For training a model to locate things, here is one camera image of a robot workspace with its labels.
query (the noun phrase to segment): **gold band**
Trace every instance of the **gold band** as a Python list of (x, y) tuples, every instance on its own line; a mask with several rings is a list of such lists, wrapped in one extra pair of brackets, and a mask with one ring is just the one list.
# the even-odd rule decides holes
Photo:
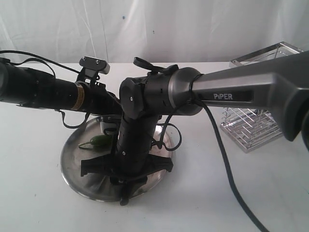
[(82, 106), (85, 98), (85, 92), (83, 86), (80, 84), (76, 84), (76, 87), (78, 95), (75, 105), (71, 108), (72, 110), (78, 110)]

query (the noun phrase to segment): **piper logo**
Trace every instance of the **piper logo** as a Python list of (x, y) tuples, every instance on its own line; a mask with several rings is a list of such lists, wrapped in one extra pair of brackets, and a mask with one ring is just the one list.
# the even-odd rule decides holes
[(213, 97), (215, 100), (233, 100), (231, 93), (214, 93)]

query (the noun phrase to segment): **stainless steel plate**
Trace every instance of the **stainless steel plate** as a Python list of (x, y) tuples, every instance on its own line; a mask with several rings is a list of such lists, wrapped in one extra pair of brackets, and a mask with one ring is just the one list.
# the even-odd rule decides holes
[[(89, 141), (92, 137), (101, 134), (101, 117), (96, 117), (87, 122), (85, 127), (77, 129), (66, 141), (61, 154), (61, 172), (66, 183), (80, 195), (101, 202), (114, 202), (119, 200), (120, 186), (110, 184), (109, 177), (102, 174), (87, 174), (81, 177), (81, 160), (87, 160), (109, 153), (109, 150), (94, 152), (81, 150), (78, 144)], [(157, 126), (154, 139), (159, 140), (162, 127)], [(167, 147), (173, 147), (170, 137), (165, 134), (164, 142)], [(150, 154), (172, 157), (172, 152), (165, 148), (161, 150), (153, 146)], [(166, 171), (162, 170), (148, 176), (148, 181), (141, 186), (133, 197), (141, 195), (153, 188), (163, 178)]]

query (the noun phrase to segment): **white table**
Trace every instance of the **white table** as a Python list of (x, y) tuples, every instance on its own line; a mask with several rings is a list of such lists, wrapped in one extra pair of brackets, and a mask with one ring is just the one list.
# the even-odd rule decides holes
[[(78, 64), (68, 65), (80, 69)], [(29, 66), (48, 71), (41, 64)], [(228, 63), (179, 66), (210, 73), (228, 68)], [(76, 79), (75, 73), (61, 68), (55, 67), (55, 72), (57, 78)], [(133, 64), (111, 64), (110, 74), (102, 75), (101, 81), (118, 94), (122, 80), (146, 73)], [(219, 123), (222, 109), (211, 110)], [(69, 112), (66, 120), (78, 124), (83, 117)], [(62, 125), (60, 113), (0, 103), (0, 231), (258, 231), (230, 190), (206, 113), (171, 121), (183, 134), (173, 171), (153, 190), (120, 206), (86, 199), (63, 180), (60, 153), (73, 131)], [(171, 136), (178, 140), (177, 133)], [(249, 154), (225, 134), (222, 137), (236, 185), (264, 225), (271, 232), (307, 232), (309, 152), (301, 137), (293, 143), (280, 138)]]

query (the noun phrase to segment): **green chili pepper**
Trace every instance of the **green chili pepper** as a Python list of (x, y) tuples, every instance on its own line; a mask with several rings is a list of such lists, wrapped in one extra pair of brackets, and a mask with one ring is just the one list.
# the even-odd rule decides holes
[(79, 144), (78, 147), (81, 149), (91, 150), (91, 148), (84, 147), (84, 145), (91, 144), (94, 148), (99, 148), (99, 147), (102, 148), (102, 147), (109, 146), (111, 143), (112, 143), (112, 136), (102, 134), (102, 135), (97, 135), (93, 137), (87, 143)]

